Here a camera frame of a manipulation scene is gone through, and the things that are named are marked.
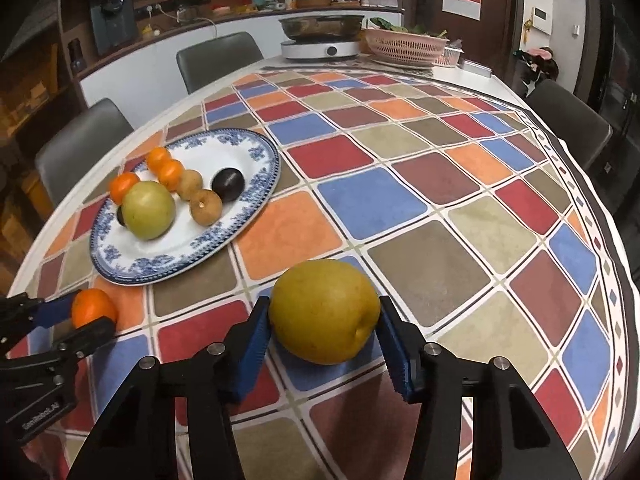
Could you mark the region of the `near grey chair left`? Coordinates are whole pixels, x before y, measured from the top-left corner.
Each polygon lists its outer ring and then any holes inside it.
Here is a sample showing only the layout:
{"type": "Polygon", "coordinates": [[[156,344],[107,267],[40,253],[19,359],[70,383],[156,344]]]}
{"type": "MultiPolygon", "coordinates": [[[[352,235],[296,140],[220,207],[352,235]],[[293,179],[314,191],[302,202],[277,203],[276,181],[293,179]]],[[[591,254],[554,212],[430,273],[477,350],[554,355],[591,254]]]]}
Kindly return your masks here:
{"type": "Polygon", "coordinates": [[[62,128],[35,157],[52,204],[58,206],[75,184],[133,131],[110,99],[99,100],[62,128]]]}

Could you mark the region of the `small orange tangerine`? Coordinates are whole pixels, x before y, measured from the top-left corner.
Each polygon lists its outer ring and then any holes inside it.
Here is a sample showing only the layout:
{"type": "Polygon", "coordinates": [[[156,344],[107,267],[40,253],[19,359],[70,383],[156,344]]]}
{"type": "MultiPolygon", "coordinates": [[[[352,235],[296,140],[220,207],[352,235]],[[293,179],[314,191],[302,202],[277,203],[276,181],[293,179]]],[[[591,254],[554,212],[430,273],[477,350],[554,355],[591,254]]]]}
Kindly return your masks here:
{"type": "Polygon", "coordinates": [[[183,164],[177,159],[167,159],[162,163],[157,171],[157,180],[168,189],[169,192],[176,192],[184,171],[183,164]]]}
{"type": "Polygon", "coordinates": [[[162,146],[157,146],[156,148],[152,148],[145,157],[145,163],[148,169],[152,172],[152,174],[158,174],[158,172],[162,169],[162,167],[171,160],[170,151],[167,148],[163,148],[162,146]]]}

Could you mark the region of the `grey chair right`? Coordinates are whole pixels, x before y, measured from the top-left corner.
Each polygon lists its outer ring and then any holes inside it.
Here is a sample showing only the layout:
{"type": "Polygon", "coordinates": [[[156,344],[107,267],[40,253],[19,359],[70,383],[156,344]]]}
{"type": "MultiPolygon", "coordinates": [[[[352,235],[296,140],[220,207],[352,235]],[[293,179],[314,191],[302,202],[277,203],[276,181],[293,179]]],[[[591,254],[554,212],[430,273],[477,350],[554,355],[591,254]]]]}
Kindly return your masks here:
{"type": "Polygon", "coordinates": [[[553,80],[538,82],[525,102],[566,143],[582,169],[594,165],[612,138],[605,119],[553,80]]]}

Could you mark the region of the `green yellow pear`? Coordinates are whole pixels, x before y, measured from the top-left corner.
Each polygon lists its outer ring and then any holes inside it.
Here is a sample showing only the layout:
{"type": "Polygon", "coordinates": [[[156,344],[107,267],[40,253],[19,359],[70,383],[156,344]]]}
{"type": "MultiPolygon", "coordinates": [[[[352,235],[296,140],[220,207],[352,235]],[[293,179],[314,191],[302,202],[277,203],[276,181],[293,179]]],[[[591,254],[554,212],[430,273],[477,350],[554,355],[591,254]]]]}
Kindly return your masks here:
{"type": "Polygon", "coordinates": [[[122,218],[126,228],[139,240],[155,240],[172,225],[175,200],[163,185],[155,181],[136,183],[122,200],[122,218]]]}

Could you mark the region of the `far grey chair left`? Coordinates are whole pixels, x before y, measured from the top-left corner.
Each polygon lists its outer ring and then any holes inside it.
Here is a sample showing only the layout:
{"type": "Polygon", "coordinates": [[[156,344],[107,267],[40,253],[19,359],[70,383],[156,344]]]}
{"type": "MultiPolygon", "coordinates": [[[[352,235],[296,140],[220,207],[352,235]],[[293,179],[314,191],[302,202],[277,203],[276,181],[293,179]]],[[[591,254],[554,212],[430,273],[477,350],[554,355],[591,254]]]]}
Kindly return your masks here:
{"type": "Polygon", "coordinates": [[[203,41],[176,54],[178,69],[189,94],[263,58],[248,32],[203,41]]]}

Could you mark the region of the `large orange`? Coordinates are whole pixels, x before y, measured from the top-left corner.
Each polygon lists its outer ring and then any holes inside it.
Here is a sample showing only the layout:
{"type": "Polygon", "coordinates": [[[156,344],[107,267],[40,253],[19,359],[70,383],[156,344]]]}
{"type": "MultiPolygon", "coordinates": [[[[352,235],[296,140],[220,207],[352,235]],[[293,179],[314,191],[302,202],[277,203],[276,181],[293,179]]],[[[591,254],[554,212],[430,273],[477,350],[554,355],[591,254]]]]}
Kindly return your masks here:
{"type": "Polygon", "coordinates": [[[117,323],[118,310],[111,297],[98,288],[78,292],[70,310],[73,328],[81,328],[98,318],[109,318],[114,324],[117,323]]]}

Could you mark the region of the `colourful checkered tablecloth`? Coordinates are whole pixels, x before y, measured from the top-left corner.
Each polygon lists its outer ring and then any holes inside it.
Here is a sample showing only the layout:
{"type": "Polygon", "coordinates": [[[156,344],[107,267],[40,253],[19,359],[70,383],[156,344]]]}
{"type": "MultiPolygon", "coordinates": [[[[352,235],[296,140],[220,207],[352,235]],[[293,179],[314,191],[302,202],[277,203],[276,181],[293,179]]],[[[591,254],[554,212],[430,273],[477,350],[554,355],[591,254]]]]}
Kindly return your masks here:
{"type": "Polygon", "coordinates": [[[359,268],[400,314],[462,358],[509,359],[585,479],[603,479],[639,427],[639,298],[624,245],[559,139],[488,89],[328,67],[246,70],[188,96],[94,166],[30,250],[14,292],[96,287],[115,339],[81,362],[78,407],[26,446],[63,479],[144,356],[178,361],[221,340],[290,266],[359,268]],[[276,144],[281,175],[254,223],[218,255],[158,284],[122,287],[90,258],[111,180],[149,152],[186,162],[205,131],[276,144]]]}

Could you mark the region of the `dark purple plum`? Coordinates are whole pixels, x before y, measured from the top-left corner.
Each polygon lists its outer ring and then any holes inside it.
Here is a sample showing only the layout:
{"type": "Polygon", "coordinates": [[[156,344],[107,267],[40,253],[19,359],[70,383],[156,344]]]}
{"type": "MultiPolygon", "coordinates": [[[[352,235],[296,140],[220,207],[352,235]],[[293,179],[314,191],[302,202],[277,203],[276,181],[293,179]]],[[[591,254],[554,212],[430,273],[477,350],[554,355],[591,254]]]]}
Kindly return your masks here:
{"type": "Polygon", "coordinates": [[[125,222],[125,219],[124,219],[124,214],[122,213],[122,205],[118,206],[118,208],[117,208],[116,219],[117,219],[118,223],[121,226],[126,228],[126,222],[125,222]]]}

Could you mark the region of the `brown kiwi fruit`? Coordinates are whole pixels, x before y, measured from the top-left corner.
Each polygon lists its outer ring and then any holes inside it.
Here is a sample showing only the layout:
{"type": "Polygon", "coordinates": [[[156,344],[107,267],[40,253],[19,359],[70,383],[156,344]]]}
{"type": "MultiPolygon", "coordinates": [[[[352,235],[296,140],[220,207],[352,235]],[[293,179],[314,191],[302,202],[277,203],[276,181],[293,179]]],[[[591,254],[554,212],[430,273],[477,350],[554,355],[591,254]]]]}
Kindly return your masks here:
{"type": "Polygon", "coordinates": [[[191,217],[200,226],[211,226],[220,219],[223,206],[217,193],[202,188],[190,199],[191,217]]]}
{"type": "Polygon", "coordinates": [[[190,202],[193,195],[203,188],[203,178],[193,169],[183,170],[176,192],[184,202],[190,202]]]}

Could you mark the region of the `stainless steel pot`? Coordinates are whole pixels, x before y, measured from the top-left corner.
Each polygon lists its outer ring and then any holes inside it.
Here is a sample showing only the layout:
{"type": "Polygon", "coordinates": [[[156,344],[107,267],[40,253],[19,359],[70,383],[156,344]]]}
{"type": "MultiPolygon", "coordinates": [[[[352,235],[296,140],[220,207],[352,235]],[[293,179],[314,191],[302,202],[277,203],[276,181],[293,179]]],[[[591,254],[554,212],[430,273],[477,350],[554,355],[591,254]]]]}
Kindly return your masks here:
{"type": "Polygon", "coordinates": [[[289,40],[320,42],[356,39],[363,20],[363,15],[309,15],[282,18],[280,24],[289,40]]]}

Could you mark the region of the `black water dispenser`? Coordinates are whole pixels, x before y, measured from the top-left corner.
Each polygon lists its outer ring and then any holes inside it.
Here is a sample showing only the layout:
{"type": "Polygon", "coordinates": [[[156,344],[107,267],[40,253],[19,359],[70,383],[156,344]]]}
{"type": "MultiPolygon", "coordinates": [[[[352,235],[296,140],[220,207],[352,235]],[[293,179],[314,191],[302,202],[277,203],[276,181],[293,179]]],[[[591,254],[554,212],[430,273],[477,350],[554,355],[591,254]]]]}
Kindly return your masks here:
{"type": "Polygon", "coordinates": [[[139,37],[132,0],[92,0],[90,16],[99,56],[132,44],[139,37]]]}

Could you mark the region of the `pink basket with greens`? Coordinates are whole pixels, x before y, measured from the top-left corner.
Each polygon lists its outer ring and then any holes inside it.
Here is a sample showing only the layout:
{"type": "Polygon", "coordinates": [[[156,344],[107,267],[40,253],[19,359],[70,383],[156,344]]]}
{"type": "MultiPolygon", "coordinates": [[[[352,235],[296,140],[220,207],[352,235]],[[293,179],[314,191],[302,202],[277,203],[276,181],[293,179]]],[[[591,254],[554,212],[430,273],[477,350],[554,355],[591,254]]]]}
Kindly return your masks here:
{"type": "Polygon", "coordinates": [[[364,40],[381,60],[414,66],[432,66],[444,53],[448,40],[441,36],[415,34],[384,18],[370,18],[364,40]]]}

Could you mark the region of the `grey chair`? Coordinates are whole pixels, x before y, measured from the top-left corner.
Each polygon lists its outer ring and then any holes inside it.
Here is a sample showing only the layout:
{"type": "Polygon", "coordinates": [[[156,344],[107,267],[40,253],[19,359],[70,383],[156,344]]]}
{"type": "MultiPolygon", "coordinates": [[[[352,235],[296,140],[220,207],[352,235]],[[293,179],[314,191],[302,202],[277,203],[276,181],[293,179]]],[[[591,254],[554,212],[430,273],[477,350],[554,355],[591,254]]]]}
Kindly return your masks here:
{"type": "Polygon", "coordinates": [[[566,143],[582,169],[594,165],[612,138],[605,119],[553,80],[538,82],[525,102],[566,143]]]}
{"type": "Polygon", "coordinates": [[[133,131],[110,99],[99,100],[62,128],[35,157],[52,204],[58,206],[75,184],[133,131]]]}
{"type": "Polygon", "coordinates": [[[189,94],[263,58],[248,32],[203,41],[176,54],[178,69],[189,94]]]}

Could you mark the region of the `dark wooden door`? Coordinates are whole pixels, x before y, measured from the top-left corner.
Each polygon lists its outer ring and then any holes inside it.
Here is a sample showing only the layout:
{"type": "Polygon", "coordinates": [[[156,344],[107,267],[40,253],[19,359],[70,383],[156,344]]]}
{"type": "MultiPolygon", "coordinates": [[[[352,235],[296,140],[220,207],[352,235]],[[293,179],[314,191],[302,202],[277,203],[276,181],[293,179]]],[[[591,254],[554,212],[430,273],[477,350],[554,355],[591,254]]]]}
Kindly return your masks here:
{"type": "Polygon", "coordinates": [[[405,23],[460,40],[464,57],[489,67],[502,80],[514,72],[524,0],[402,0],[405,23]]]}

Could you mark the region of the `blue white porcelain plate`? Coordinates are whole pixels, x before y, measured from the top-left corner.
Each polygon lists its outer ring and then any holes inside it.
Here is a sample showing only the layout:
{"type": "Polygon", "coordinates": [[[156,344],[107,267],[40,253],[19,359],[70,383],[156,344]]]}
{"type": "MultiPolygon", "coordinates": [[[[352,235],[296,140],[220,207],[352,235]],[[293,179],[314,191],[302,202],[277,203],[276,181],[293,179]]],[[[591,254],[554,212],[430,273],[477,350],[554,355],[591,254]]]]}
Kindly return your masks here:
{"type": "Polygon", "coordinates": [[[205,261],[235,239],[270,199],[280,179],[277,147],[254,131],[223,128],[188,134],[167,145],[183,166],[209,185],[224,168],[245,180],[240,196],[222,207],[212,226],[199,226],[189,204],[175,197],[175,220],[155,240],[139,240],[117,220],[117,206],[106,200],[93,221],[90,257],[107,281],[124,286],[157,283],[205,261]]]}

